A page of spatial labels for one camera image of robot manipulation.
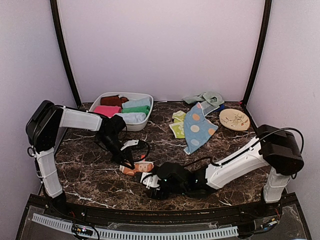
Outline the orange bunny towel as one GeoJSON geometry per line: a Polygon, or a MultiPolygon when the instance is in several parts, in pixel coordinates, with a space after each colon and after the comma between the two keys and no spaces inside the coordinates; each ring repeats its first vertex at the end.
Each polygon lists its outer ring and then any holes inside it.
{"type": "Polygon", "coordinates": [[[141,155],[140,161],[134,163],[134,169],[125,166],[120,166],[119,171],[125,175],[134,176],[136,173],[148,173],[154,168],[154,163],[146,161],[145,155],[141,155]]]}

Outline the blue polka dot towel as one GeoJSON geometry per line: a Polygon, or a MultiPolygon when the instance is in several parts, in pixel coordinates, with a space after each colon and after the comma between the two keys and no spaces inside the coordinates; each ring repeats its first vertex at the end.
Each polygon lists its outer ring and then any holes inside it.
{"type": "Polygon", "coordinates": [[[218,130],[204,115],[204,109],[198,102],[185,115],[183,121],[184,138],[187,147],[184,152],[190,155],[202,147],[218,130]]]}

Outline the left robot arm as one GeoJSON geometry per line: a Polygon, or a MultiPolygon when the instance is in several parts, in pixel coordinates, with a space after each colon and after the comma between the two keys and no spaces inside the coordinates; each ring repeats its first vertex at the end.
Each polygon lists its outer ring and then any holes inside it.
{"type": "Polygon", "coordinates": [[[28,121],[25,131],[30,144],[31,157],[35,159],[36,172],[42,180],[45,193],[53,200],[51,210],[60,218],[67,218],[70,206],[60,183],[55,162],[55,145],[59,129],[73,128],[96,133],[97,139],[112,154],[112,161],[120,166],[134,169],[132,153],[119,140],[118,135],[126,127],[119,115],[112,117],[44,100],[28,121]]]}

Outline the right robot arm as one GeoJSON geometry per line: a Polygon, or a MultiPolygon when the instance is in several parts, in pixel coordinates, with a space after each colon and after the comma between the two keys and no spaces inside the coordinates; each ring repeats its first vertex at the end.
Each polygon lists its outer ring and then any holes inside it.
{"type": "Polygon", "coordinates": [[[270,173],[262,189],[262,201],[255,205],[255,213],[266,217],[275,208],[290,179],[304,167],[304,144],[298,144],[293,127],[276,128],[267,124],[256,129],[256,136],[245,146],[195,171],[178,163],[165,162],[151,172],[143,173],[140,183],[150,191],[152,199],[164,200],[171,194],[202,199],[217,192],[233,180],[256,169],[270,166],[270,173]]]}

